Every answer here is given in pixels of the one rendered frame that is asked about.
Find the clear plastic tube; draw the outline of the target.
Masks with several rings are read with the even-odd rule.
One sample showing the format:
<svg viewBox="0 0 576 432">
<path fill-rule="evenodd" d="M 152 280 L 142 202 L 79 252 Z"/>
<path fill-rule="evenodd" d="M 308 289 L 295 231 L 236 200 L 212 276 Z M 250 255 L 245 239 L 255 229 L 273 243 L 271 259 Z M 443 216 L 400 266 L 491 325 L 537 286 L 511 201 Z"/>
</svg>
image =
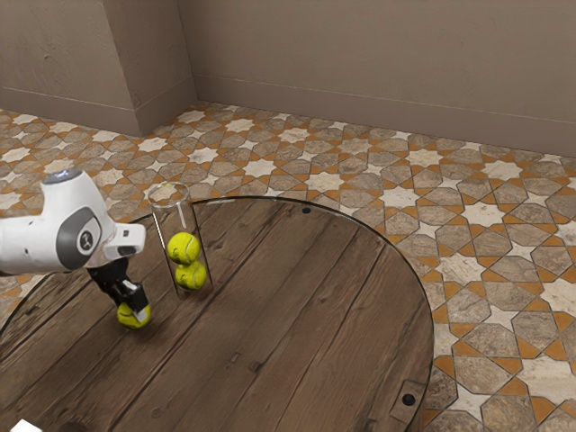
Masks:
<svg viewBox="0 0 576 432">
<path fill-rule="evenodd" d="M 156 223 L 157 233 L 166 256 L 169 275 L 172 277 L 173 285 L 178 297 L 181 299 L 187 299 L 191 302 L 200 302 L 205 300 L 209 294 L 212 293 L 212 277 L 187 186 L 178 182 L 164 182 L 152 188 L 148 194 L 148 201 Z M 175 270 L 179 264 L 175 263 L 168 257 L 167 243 L 178 232 L 188 232 L 193 234 L 201 244 L 201 253 L 195 260 L 203 263 L 207 271 L 207 279 L 201 289 L 185 289 L 176 283 Z"/>
</svg>

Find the yellow tennis ball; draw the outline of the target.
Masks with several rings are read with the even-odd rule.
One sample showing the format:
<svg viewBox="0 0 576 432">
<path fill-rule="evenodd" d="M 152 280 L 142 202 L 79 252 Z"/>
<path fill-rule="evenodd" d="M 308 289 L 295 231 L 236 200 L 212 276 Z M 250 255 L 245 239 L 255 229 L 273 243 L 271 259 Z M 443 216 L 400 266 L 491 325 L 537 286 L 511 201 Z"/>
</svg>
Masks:
<svg viewBox="0 0 576 432">
<path fill-rule="evenodd" d="M 200 261 L 193 261 L 190 265 L 179 265 L 175 270 L 176 283 L 185 289 L 201 289 L 206 279 L 207 271 Z"/>
<path fill-rule="evenodd" d="M 179 265 L 190 265 L 201 253 L 201 244 L 191 233 L 178 232 L 167 243 L 168 257 Z"/>
<path fill-rule="evenodd" d="M 147 305 L 141 311 L 135 312 L 127 303 L 123 302 L 118 307 L 116 316 L 125 328 L 141 329 L 149 323 L 151 308 L 150 305 Z"/>
</svg>

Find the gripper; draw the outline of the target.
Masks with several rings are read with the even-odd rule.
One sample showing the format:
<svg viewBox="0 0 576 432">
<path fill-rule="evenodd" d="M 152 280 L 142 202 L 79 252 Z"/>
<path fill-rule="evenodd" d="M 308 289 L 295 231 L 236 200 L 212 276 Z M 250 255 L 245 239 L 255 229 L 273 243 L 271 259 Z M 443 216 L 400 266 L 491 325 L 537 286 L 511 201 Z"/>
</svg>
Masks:
<svg viewBox="0 0 576 432">
<path fill-rule="evenodd" d="M 100 267 L 87 268 L 87 272 L 98 287 L 108 293 L 117 307 L 125 303 L 138 312 L 149 305 L 149 301 L 142 285 L 129 280 L 128 263 L 128 258 L 122 257 Z"/>
</svg>

